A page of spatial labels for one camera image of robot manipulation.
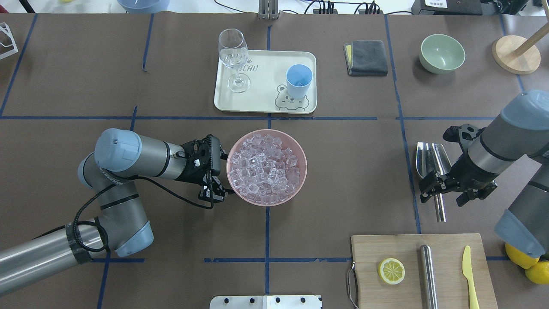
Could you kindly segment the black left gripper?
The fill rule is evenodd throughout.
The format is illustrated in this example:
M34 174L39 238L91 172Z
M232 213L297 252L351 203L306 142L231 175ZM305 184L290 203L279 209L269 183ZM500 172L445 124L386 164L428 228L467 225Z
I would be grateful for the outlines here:
M214 135L204 139L194 139L183 144L182 150L171 157L182 167L176 169L176 181L202 185L198 197L202 201L225 201L230 194L216 177L221 173L221 160L227 155L223 152L220 140Z

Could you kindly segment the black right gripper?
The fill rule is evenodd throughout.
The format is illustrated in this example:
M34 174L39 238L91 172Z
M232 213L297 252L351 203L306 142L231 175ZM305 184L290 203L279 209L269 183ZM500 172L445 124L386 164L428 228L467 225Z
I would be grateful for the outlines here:
M494 181L497 175L476 166L467 152L483 130L470 124L451 126L445 130L443 139L447 142L459 143L462 154L446 175L431 171L419 181L422 203L427 203L435 195L453 191L461 193L455 201L459 207L463 207L477 198L486 199L498 187Z

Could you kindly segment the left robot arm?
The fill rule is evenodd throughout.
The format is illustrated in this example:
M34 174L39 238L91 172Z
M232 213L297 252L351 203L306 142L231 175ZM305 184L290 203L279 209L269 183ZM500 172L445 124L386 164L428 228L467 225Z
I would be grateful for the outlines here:
M77 174L94 195L74 219L1 252L1 295L115 252L120 258L152 244L154 235L135 181L155 178L200 186L202 209L212 209L233 190L218 180L227 153L214 135L176 145L131 130L106 129Z

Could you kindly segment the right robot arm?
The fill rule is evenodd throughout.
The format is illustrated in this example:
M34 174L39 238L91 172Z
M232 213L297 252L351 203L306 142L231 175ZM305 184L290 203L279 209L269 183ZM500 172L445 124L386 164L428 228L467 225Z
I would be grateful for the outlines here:
M518 94L486 127L451 126L443 133L458 143L462 154L448 172L429 172L419 181L420 200L459 192L458 206L488 197L495 179L514 162L527 156L540 167L504 211L494 231L506 243L530 258L548 253L549 244L549 95L529 90Z

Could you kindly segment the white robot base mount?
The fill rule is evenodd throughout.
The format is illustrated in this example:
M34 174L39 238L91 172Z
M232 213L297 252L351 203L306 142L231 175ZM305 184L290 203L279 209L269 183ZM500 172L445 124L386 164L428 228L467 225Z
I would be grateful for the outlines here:
M210 309L321 309L322 297L317 295L247 295L217 296Z

